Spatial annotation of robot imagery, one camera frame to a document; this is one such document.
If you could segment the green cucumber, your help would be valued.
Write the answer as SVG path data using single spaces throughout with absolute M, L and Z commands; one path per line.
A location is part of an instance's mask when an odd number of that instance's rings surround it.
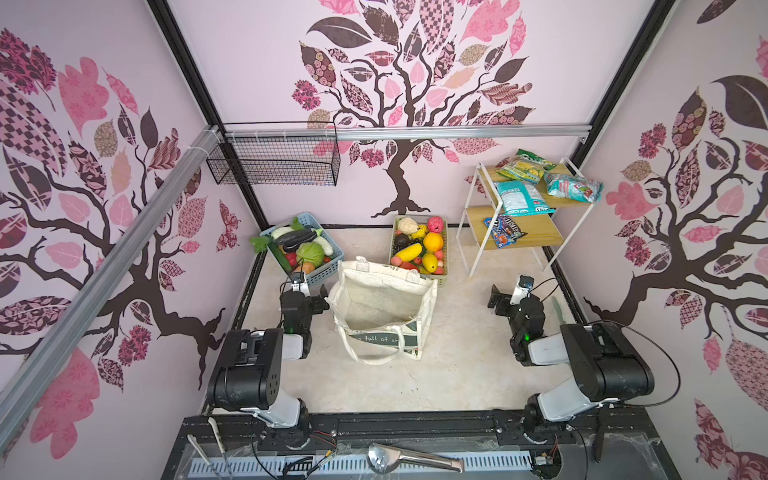
M 294 267 L 291 265 L 290 261 L 286 257 L 286 254 L 281 250 L 281 248 L 274 243 L 270 243 L 268 245 L 268 250 L 272 253 L 281 269 L 287 275 L 290 275 L 293 272 Z

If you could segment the cream canvas grocery bag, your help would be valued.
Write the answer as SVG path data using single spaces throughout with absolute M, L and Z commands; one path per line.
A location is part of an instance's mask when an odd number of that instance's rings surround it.
M 363 257 L 341 262 L 327 301 L 347 354 L 370 366 L 421 360 L 438 289 L 417 271 Z

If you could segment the yellow lemon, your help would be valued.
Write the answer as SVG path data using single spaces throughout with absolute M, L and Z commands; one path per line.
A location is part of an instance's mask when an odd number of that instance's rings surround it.
M 428 274 L 434 274 L 439 267 L 439 260 L 432 252 L 427 252 L 422 257 L 422 267 Z

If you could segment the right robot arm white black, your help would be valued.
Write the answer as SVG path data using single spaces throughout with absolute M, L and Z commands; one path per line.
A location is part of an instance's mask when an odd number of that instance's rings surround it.
M 605 404 L 646 396 L 655 388 L 650 367 L 615 325 L 563 324 L 558 333 L 547 335 L 543 301 L 531 287 L 520 285 L 511 294 L 493 286 L 487 307 L 507 319 L 510 347 L 521 365 L 570 368 L 571 375 L 563 382 L 527 400 L 521 427 L 535 443 L 542 441 L 547 425 L 568 422 Z

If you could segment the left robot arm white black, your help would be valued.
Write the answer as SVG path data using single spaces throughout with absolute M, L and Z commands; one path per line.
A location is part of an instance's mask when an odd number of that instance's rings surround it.
M 280 327 L 228 332 L 208 383 L 207 404 L 246 413 L 273 430 L 285 430 L 295 448 L 306 444 L 310 440 L 308 409 L 303 400 L 281 389 L 281 370 L 284 362 L 309 356 L 312 319 L 329 309 L 327 297 L 324 287 L 315 296 L 286 291 L 280 296 Z

